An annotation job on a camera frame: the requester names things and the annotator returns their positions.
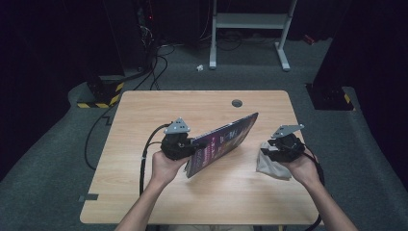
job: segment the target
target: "white metal stand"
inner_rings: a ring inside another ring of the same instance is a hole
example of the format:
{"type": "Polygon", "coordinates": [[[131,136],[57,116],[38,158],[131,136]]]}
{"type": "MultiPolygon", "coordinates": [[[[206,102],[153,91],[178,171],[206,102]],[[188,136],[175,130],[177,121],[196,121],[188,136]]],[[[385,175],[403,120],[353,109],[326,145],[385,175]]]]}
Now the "white metal stand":
{"type": "Polygon", "coordinates": [[[291,26],[294,7],[297,0],[292,0],[288,13],[217,13],[217,0],[214,0],[213,30],[210,49],[210,69],[217,68],[217,28],[248,28],[248,29],[280,29],[280,41],[275,42],[276,51],[282,68],[289,71],[291,68],[283,50],[289,27],[291,26]]]}

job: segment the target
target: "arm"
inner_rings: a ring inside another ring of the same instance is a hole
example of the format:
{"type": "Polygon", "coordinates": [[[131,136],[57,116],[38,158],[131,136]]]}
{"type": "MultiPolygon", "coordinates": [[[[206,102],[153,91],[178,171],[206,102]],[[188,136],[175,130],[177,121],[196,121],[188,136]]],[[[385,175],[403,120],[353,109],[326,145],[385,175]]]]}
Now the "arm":
{"type": "Polygon", "coordinates": [[[168,159],[163,152],[153,155],[153,171],[144,193],[122,219],[116,230],[144,231],[153,207],[165,187],[175,178],[178,169],[188,160],[168,159]]]}
{"type": "MultiPolygon", "coordinates": [[[[307,149],[305,153],[313,156],[307,149]]],[[[293,178],[305,187],[315,202],[327,230],[357,230],[353,222],[321,184],[315,164],[309,158],[301,156],[291,163],[280,164],[287,167],[293,178]]]]}

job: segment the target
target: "table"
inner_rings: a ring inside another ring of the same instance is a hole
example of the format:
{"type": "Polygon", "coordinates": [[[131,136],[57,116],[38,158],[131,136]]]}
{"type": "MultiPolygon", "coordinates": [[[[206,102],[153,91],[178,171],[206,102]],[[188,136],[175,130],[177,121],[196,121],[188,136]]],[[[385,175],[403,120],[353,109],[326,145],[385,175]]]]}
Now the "table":
{"type": "MultiPolygon", "coordinates": [[[[256,172],[261,142],[281,124],[297,124],[291,100],[282,90],[126,91],[103,149],[89,195],[83,223],[119,223],[139,197],[140,157],[150,134],[178,117],[195,137],[258,112],[245,141],[191,179],[180,172],[160,196],[151,224],[312,224],[318,211],[295,180],[277,180],[256,172]],[[236,108],[232,101],[239,99],[236,108]]],[[[302,139],[300,131],[295,133],[302,139]]],[[[153,141],[161,141],[159,132],[153,141]]],[[[145,186],[151,175],[148,149],[145,186]]]]}
{"type": "Polygon", "coordinates": [[[275,42],[276,52],[284,71],[290,71],[283,46],[291,26],[297,0],[292,0],[288,13],[218,13],[217,0],[214,0],[213,27],[210,48],[210,69],[217,68],[217,28],[279,29],[281,38],[275,42]]]}

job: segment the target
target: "person's left hand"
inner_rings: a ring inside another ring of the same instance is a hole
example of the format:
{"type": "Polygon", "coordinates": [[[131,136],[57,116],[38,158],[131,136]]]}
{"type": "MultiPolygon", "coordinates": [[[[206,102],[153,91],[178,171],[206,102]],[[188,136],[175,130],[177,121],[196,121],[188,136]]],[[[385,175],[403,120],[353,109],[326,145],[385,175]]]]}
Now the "person's left hand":
{"type": "Polygon", "coordinates": [[[163,151],[153,154],[153,171],[151,181],[158,182],[164,186],[168,185],[177,175],[179,168],[185,164],[190,157],[173,161],[166,157],[163,151]]]}

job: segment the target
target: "book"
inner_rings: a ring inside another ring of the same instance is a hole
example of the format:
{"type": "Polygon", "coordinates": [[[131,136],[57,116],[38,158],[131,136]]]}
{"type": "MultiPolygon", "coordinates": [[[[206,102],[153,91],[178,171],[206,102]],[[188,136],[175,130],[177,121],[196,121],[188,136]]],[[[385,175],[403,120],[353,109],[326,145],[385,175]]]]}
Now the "book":
{"type": "Polygon", "coordinates": [[[258,113],[254,113],[193,138],[191,144],[205,143],[206,147],[196,150],[191,156],[186,165],[187,177],[191,178],[238,147],[245,140],[257,118],[258,113]]]}

